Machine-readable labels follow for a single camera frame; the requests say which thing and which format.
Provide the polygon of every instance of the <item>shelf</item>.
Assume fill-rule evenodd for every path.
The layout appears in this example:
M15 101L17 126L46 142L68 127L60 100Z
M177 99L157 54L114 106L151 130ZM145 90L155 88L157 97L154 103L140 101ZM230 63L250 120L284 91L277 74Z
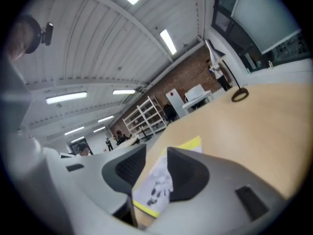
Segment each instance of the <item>shelf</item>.
M153 115L151 115L150 117L148 117L147 120L153 118L153 117L156 116L158 113L160 113L160 112L154 113Z
M162 122L162 119L160 119L160 120L158 120L158 121L156 121L156 122L150 124L150 126L152 127L152 126L154 126L154 125L156 125L156 124L158 124L158 123L160 123L160 122ZM144 131L147 130L147 129L149 129L148 131L151 131L148 125L143 128Z
M146 121L145 120L143 120L142 122L140 122L138 125L135 125L133 128L131 128L131 129L129 129L130 131L131 130L133 130L133 129L135 129L136 127L138 127L139 125L141 125L141 124L143 124L143 123L145 123Z
M158 129L156 129L156 130L153 130L153 131L156 133L156 132L159 132L159 131L161 131L161 130L165 129L166 127L167 127L167 126L166 126L166 125L164 125L164 126L162 126L162 127L158 128ZM146 135L147 135L147 136L151 136L151 135L153 135L153 133L148 133L148 134L146 133ZM145 138L145 136L144 136L144 135L139 137L139 139L144 139L144 138Z
M160 114L161 112L163 112L162 107L159 105L156 97L152 96L152 97L148 97L148 99L145 100L141 105L137 105L137 109L134 110L130 115L128 115L123 120L124 120L124 123L125 123L127 129L133 135L140 134L142 132L142 130L144 132L154 134L154 132L165 129L167 126L166 123L163 121L163 118ZM134 119L130 120L127 123L127 119L129 119L131 116L134 116ZM135 122L137 119L141 119L140 123ZM153 129L153 128L159 127L156 125L160 124L162 122L164 124L162 127L158 128L156 130Z
M162 122L162 119L160 119L160 120L158 120L156 122L153 122L152 124L150 124L150 126L152 127L152 126L154 126L154 125L156 125L157 123L160 123L160 122Z
M136 111L138 111L138 109L134 110L132 113L130 113L127 118L124 118L124 121L127 120L129 117L131 117L132 115L134 115L134 113L136 113Z
M146 127L144 127L144 128L142 128L142 130L147 130L147 129L149 129L150 130L150 128L149 128L149 126L147 125ZM136 135L136 134L138 134L138 133L141 133L141 130L139 130L139 131L137 131L137 132L135 132L134 133L134 135Z
M132 121L130 121L129 123L127 123L126 125L129 126L132 122L134 122L135 120L137 120L138 118L142 117L142 115L140 114L139 116L137 116L136 118L134 118Z
M142 106L144 106L146 103L150 102L149 99L147 99L146 101L144 101L142 104L139 105L139 108L141 108Z
M148 111L150 111L151 109L153 109L153 106L150 106L147 110L145 110L144 112L142 112L143 114L147 113Z

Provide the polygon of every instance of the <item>office room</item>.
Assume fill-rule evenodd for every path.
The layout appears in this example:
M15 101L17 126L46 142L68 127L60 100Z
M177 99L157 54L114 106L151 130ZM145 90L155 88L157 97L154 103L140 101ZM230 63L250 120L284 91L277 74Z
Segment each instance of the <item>office room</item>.
M304 206L312 43L288 0L16 6L1 160L29 227L258 234Z

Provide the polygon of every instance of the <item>gray plastic panel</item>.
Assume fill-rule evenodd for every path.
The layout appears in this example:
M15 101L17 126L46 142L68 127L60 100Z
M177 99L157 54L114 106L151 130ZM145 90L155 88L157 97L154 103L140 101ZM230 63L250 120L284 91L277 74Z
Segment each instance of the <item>gray plastic panel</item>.
M106 163L131 152L135 148L131 146L103 154L85 157L77 156L60 159L60 161L65 166L82 164L84 168L69 172L70 176L96 205L108 213L113 214L126 204L128 196L124 193L114 191L104 181L102 168Z
M174 149L205 164L209 169L210 180L193 199L170 203L147 229L149 232L162 235L219 235L246 227L251 221L235 193L237 188L246 185L251 186L270 210L284 203L275 189L240 164L193 151Z

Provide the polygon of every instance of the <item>table surface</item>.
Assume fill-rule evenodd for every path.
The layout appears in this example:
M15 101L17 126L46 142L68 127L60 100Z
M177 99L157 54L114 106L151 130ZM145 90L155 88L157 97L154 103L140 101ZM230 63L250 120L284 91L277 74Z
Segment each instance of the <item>table surface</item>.
M291 197L312 160L313 86L261 84L247 86L249 96L231 102L237 90L171 123L147 153L136 189L162 150L198 135L204 154L238 162ZM149 226L154 218L135 207L137 221Z
M203 93L201 96L198 96L197 98L183 104L182 108L183 109L188 109L191 106L193 106L194 104L200 102L201 100L203 100L204 98L208 97L211 93L211 91L206 91L205 93Z
M124 142L122 142L118 147L116 147L114 150L118 150L118 149L122 149L122 148L126 148L126 147L129 147L131 145L133 145L136 141L137 141L138 138L131 138L131 139L128 139Z

